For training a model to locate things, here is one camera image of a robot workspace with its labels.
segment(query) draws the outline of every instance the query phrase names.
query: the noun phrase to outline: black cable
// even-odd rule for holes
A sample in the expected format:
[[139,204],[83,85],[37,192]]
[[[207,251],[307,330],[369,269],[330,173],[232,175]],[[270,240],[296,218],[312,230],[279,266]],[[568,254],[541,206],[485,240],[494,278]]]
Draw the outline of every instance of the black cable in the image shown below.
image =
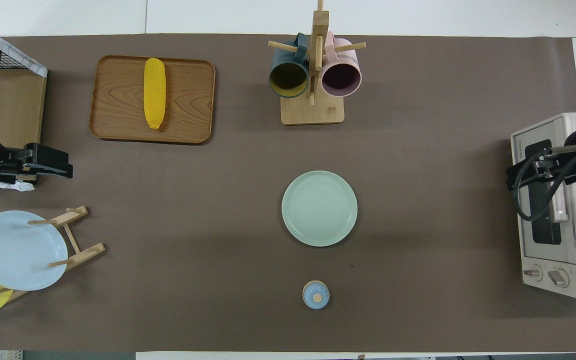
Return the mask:
[[544,155],[550,155],[552,152],[553,150],[551,148],[547,148],[546,150],[543,150],[541,152],[532,155],[529,158],[529,160],[526,161],[525,164],[523,164],[521,169],[519,169],[519,173],[517,173],[517,177],[514,179],[514,187],[512,188],[512,198],[514,198],[514,207],[515,210],[517,210],[517,214],[519,214],[519,216],[525,221],[535,221],[544,216],[544,213],[546,212],[546,210],[548,210],[549,203],[551,202],[553,196],[555,196],[555,192],[557,191],[558,187],[560,187],[564,179],[566,179],[568,174],[576,166],[576,155],[575,155],[572,159],[570,159],[570,161],[566,164],[566,166],[564,166],[561,173],[559,173],[558,176],[555,178],[554,182],[550,186],[550,189],[548,189],[548,191],[546,192],[544,200],[537,207],[537,210],[533,214],[527,215],[522,210],[521,205],[519,204],[519,187],[521,186],[522,178],[526,174],[526,171],[528,171],[528,168],[535,161],[537,161],[539,157],[542,157]]

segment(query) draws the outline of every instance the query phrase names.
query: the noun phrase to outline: white oven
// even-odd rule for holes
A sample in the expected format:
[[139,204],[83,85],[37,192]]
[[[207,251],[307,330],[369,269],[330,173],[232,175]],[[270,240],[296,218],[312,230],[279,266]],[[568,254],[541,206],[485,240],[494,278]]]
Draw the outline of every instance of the white oven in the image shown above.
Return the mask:
[[[564,146],[575,130],[576,112],[567,112],[513,133],[512,162],[516,164],[544,148]],[[549,182],[521,187],[523,212],[530,214],[549,187]],[[532,222],[517,218],[523,282],[576,297],[576,182],[559,187],[546,216]]]

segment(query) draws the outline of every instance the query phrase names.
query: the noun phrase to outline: mug handle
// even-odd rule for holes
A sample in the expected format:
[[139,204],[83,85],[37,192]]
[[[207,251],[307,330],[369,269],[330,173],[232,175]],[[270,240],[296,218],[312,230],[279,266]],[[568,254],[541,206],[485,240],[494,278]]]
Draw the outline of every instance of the mug handle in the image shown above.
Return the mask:
[[329,31],[326,35],[326,45],[324,45],[324,52],[329,62],[336,62],[339,60],[337,53],[335,52],[335,37],[332,31]]
[[306,34],[299,32],[293,42],[297,47],[297,52],[294,53],[294,57],[292,58],[295,62],[301,63],[306,58],[306,51],[308,50],[307,43],[308,39],[306,39]]

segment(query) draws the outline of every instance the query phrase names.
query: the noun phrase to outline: oven window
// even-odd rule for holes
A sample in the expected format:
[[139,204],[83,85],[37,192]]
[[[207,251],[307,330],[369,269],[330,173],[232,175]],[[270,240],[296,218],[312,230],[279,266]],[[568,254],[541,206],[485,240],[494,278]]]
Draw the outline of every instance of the oven window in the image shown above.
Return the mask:
[[[545,148],[551,148],[553,143],[550,139],[533,143],[526,146],[525,156],[531,157],[535,153],[539,153]],[[548,182],[534,182],[528,186],[528,198],[530,198],[530,213],[536,211],[536,207],[544,201],[546,193],[550,188]],[[536,219],[532,222],[532,240],[537,244],[559,245],[562,243],[562,230],[560,224],[551,222],[551,215],[546,212],[544,217]]]

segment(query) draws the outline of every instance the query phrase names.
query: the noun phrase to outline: yellow corn cob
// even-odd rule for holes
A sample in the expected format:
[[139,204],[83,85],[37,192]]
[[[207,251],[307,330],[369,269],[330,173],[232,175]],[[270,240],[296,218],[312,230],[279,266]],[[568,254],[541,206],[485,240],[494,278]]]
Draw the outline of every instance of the yellow corn cob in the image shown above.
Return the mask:
[[159,129],[166,112],[166,70],[162,60],[155,57],[143,68],[143,112],[148,126]]

